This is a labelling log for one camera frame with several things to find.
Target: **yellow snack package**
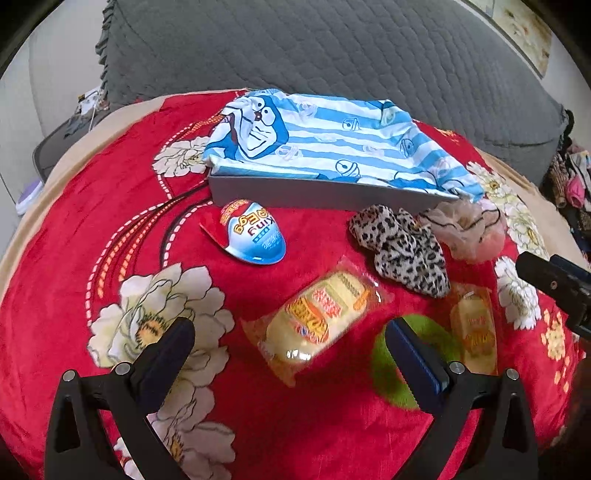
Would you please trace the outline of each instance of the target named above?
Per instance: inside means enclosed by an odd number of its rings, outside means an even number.
[[[496,332],[487,288],[452,283],[452,332],[462,344],[462,362],[472,373],[496,375]]]
[[[293,387],[297,372],[384,302],[378,282],[343,257],[275,313],[242,321],[242,328],[275,375]]]

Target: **gray pillow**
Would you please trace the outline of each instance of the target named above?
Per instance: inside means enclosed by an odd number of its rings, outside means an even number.
[[[390,99],[540,184],[563,107],[453,0],[109,0],[97,45],[109,100],[276,87]]]

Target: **red blanket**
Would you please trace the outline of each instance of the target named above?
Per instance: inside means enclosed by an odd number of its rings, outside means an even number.
[[[277,309],[343,255],[368,270],[371,262],[348,236],[352,212],[271,209],[287,255],[269,267],[227,256],[200,229],[199,209],[210,203],[200,152],[239,94],[167,99],[67,185],[22,256],[0,309],[0,433],[33,478],[43,475],[61,374],[133,360],[180,314],[195,323],[196,349],[150,421],[191,478],[390,479],[428,429],[429,415],[375,392],[370,358],[395,316],[421,313],[449,327],[441,301],[385,281],[394,301],[317,357],[295,388],[243,334],[238,320]],[[464,165],[474,162],[497,204],[511,200],[464,138],[420,128]],[[579,353],[553,301],[513,279],[518,248],[543,251],[535,226],[518,217],[527,212],[515,208],[500,260],[467,265],[444,250],[452,281],[490,289],[499,370],[519,371],[545,446],[564,423]],[[442,478],[456,472],[475,423],[473,413]],[[108,431],[115,444],[112,422]],[[120,440],[116,449],[139,478]]]

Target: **green cloth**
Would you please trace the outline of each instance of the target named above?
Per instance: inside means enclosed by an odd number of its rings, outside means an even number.
[[[461,360],[461,350],[455,337],[438,323],[423,315],[406,315],[404,320],[414,333],[425,343],[431,345],[446,363]],[[418,409],[408,385],[402,380],[396,362],[392,359],[382,329],[375,339],[371,355],[371,374],[375,391],[380,397],[401,408]]]

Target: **blue striped cloth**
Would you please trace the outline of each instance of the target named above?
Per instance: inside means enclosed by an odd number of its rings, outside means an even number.
[[[389,100],[247,93],[225,106],[212,175],[347,181],[479,200],[476,179]]]

